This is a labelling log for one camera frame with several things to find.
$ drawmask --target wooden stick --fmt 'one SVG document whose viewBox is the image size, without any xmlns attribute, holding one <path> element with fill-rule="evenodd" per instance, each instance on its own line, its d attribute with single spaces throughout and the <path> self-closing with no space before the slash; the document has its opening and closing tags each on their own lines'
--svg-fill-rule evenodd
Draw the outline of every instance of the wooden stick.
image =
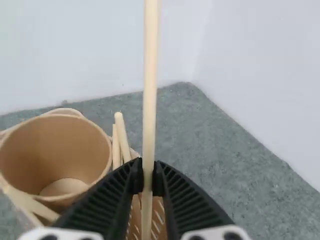
<svg viewBox="0 0 320 240">
<path fill-rule="evenodd" d="M 120 145 L 117 134 L 117 126 L 112 124 L 112 169 L 115 170 L 121 165 Z"/>
<path fill-rule="evenodd" d="M 144 186 L 141 198 L 141 239 L 151 238 L 152 172 L 155 162 L 157 59 L 158 59 L 158 0 L 144 0 L 144 90 L 142 168 Z"/>
<path fill-rule="evenodd" d="M 129 147 L 129 143 L 128 143 L 124 115 L 119 111 L 116 112 L 114 114 L 114 121 L 115 121 L 115 125 L 116 125 L 116 132 L 118 134 L 120 149 L 121 149 L 121 152 L 123 155 L 124 163 L 127 163 L 132 159 L 131 159 L 131 155 L 130 155 L 130 147 Z"/>
<path fill-rule="evenodd" d="M 31 213 L 37 214 L 51 223 L 55 222 L 60 215 L 52 211 L 47 206 L 33 199 L 29 194 L 11 187 L 10 185 L 3 186 L 3 192 L 10 200 L 20 208 L 24 208 Z"/>
</svg>

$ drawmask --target beige container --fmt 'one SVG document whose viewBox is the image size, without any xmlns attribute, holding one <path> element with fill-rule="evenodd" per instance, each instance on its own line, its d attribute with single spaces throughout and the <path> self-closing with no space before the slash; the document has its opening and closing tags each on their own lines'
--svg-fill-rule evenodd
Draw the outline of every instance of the beige container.
<svg viewBox="0 0 320 240">
<path fill-rule="evenodd" d="M 112 164 L 110 138 L 71 108 L 58 108 L 9 128 L 1 132 L 0 141 L 2 187 L 26 193 L 57 213 L 106 175 Z M 24 206 L 17 207 L 24 215 L 20 218 L 40 224 Z"/>
</svg>

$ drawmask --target wooden dowel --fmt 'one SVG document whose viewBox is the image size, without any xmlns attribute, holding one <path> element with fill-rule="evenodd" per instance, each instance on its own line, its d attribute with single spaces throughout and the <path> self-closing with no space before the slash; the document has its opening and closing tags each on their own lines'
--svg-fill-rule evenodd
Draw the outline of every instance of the wooden dowel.
<svg viewBox="0 0 320 240">
<path fill-rule="evenodd" d="M 115 170 L 121 165 L 120 145 L 117 134 L 117 126 L 112 124 L 112 169 Z"/>
<path fill-rule="evenodd" d="M 142 168 L 144 186 L 141 197 L 141 239 L 151 239 L 152 172 L 155 162 L 157 60 L 158 60 L 158 0 L 144 0 L 144 90 Z"/>
<path fill-rule="evenodd" d="M 123 114 L 119 111 L 116 112 L 114 114 L 114 121 L 116 125 L 116 132 L 118 134 L 120 149 L 123 155 L 124 163 L 127 163 L 131 160 L 131 154 Z"/>
</svg>

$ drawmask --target gray carpet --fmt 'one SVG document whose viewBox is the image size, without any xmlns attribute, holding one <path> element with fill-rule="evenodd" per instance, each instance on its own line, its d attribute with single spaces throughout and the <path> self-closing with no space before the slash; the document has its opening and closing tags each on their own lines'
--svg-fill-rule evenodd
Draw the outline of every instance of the gray carpet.
<svg viewBox="0 0 320 240">
<path fill-rule="evenodd" d="M 66 104 L 112 133 L 122 111 L 132 148 L 142 150 L 142 93 Z M 52 108 L 0 117 L 0 129 Z M 156 158 L 204 188 L 254 240 L 320 239 L 320 194 L 190 83 L 158 92 Z M 21 232 L 0 196 L 0 238 Z"/>
</svg>

